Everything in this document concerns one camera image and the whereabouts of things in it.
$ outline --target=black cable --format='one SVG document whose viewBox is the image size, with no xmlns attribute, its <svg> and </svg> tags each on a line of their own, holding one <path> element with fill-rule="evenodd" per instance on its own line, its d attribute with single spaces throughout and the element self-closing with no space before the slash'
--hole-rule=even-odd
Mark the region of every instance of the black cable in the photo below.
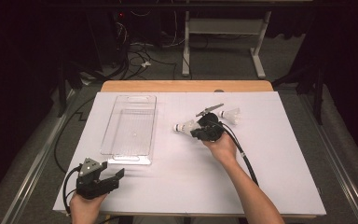
<svg viewBox="0 0 358 224">
<path fill-rule="evenodd" d="M 58 146 L 58 143 L 60 142 L 60 139 L 61 139 L 61 136 L 62 136 L 62 133 L 63 131 L 65 130 L 66 126 L 68 125 L 69 121 L 71 121 L 71 119 L 74 117 L 74 115 L 78 114 L 80 115 L 80 118 L 79 118 L 79 121 L 86 121 L 86 119 L 82 119 L 82 116 L 83 116 L 83 112 L 79 112 L 79 110 L 84 106 L 86 105 L 87 103 L 89 103 L 90 101 L 92 101 L 95 97 L 92 97 L 91 99 L 88 99 L 88 101 L 86 101 L 85 103 L 83 103 L 72 115 L 71 117 L 69 117 L 69 119 L 65 122 L 65 124 L 63 125 L 61 131 L 60 131 L 60 134 L 58 135 L 58 138 L 55 142 L 55 145 L 54 145 L 54 160 L 58 166 L 58 168 L 60 168 L 60 170 L 66 174 L 66 170 L 62 168 L 62 166 L 60 165 L 60 163 L 58 162 L 58 158 L 57 158 L 57 146 Z"/>
<path fill-rule="evenodd" d="M 66 176 L 65 180 L 63 181 L 63 186 L 62 186 L 62 200 L 63 200 L 63 206 L 65 206 L 65 210 L 66 213 L 68 214 L 68 216 L 71 216 L 71 208 L 68 205 L 68 202 L 66 201 L 67 199 L 67 195 L 66 195 L 66 185 L 68 184 L 68 180 L 71 177 L 71 175 L 74 172 L 79 172 L 81 169 L 82 165 L 80 164 L 79 166 L 75 167 L 71 172 L 69 172 L 69 174 Z"/>
<path fill-rule="evenodd" d="M 243 160 L 245 161 L 246 163 L 246 166 L 248 167 L 248 170 L 249 170 L 249 174 L 251 175 L 251 178 L 252 180 L 257 184 L 258 186 L 258 181 L 257 181 L 257 178 L 255 177 L 255 171 L 252 167 L 252 164 L 249 162 L 245 152 L 243 151 L 241 145 L 240 145 L 240 142 L 238 141 L 237 137 L 235 136 L 234 132 L 232 132 L 232 130 L 224 123 L 222 123 L 223 125 L 227 126 L 229 128 L 226 129 L 224 126 L 220 125 L 219 123 L 216 123 L 216 122 L 213 122 L 213 121 L 210 121 L 210 120 L 207 120 L 207 122 L 213 124 L 213 125 L 216 125 L 218 126 L 219 128 L 225 130 L 225 132 L 228 134 L 228 136 L 232 139 L 232 141 L 234 142 L 235 146 L 237 146 L 237 149 L 240 151 L 241 153 L 241 156 L 243 157 Z"/>
<path fill-rule="evenodd" d="M 185 63 L 188 66 L 188 74 L 190 76 L 190 80 L 193 80 L 193 74 L 191 73 L 191 68 L 190 68 L 190 64 L 187 62 L 185 55 L 182 55 L 183 61 L 185 61 Z"/>
</svg>

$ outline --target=dark background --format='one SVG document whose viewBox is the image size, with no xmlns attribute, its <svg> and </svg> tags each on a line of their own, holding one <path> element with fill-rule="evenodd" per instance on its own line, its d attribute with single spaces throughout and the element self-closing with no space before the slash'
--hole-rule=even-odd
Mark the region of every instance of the dark background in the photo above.
<svg viewBox="0 0 358 224">
<path fill-rule="evenodd" d="M 325 83 L 358 146 L 358 1 L 350 4 L 336 9 L 287 9 L 291 13 L 273 10 L 267 36 L 291 38 L 307 33 L 292 69 L 310 61 L 323 62 Z M 198 15 L 210 17 L 211 13 Z M 225 17 L 227 13 L 213 15 Z M 179 31 L 183 31 L 184 13 L 177 16 Z M 230 16 L 247 17 L 242 13 Z M 132 35 L 158 46 L 156 33 L 172 35 L 172 20 L 172 13 L 157 11 L 152 19 L 125 22 L 132 27 Z M 90 42 L 85 13 L 45 10 L 32 0 L 0 0 L 0 181 L 52 106 L 49 96 L 58 85 L 60 59 L 81 55 L 77 58 L 80 62 L 98 66 L 99 55 Z M 314 75 L 308 73 L 292 81 Z"/>
</svg>

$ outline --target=white table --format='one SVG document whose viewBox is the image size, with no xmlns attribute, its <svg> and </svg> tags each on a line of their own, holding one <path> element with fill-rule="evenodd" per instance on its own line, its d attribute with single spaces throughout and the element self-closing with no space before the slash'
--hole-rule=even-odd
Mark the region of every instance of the white table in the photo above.
<svg viewBox="0 0 358 224">
<path fill-rule="evenodd" d="M 125 168 L 119 189 L 112 191 L 101 211 L 116 215 L 243 217 L 240 200 L 227 174 L 197 139 L 172 130 L 177 122 L 194 119 L 207 106 L 241 109 L 241 122 L 232 128 L 247 154 L 260 188 L 284 217 L 325 215 L 277 92 L 99 92 L 71 161 L 70 169 L 86 157 L 105 161 L 99 147 L 118 95 L 157 96 L 154 156 L 149 166 L 109 165 L 101 179 Z M 238 156 L 240 165 L 246 165 Z M 76 175 L 67 191 L 74 189 Z M 59 194 L 54 210 L 64 211 Z"/>
</svg>

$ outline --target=clear plastic container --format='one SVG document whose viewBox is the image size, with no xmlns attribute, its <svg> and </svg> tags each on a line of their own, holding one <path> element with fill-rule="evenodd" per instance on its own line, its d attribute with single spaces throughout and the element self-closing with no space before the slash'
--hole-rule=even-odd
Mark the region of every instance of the clear plastic container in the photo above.
<svg viewBox="0 0 358 224">
<path fill-rule="evenodd" d="M 156 101 L 151 95 L 116 98 L 101 145 L 109 163 L 151 164 Z"/>
</svg>

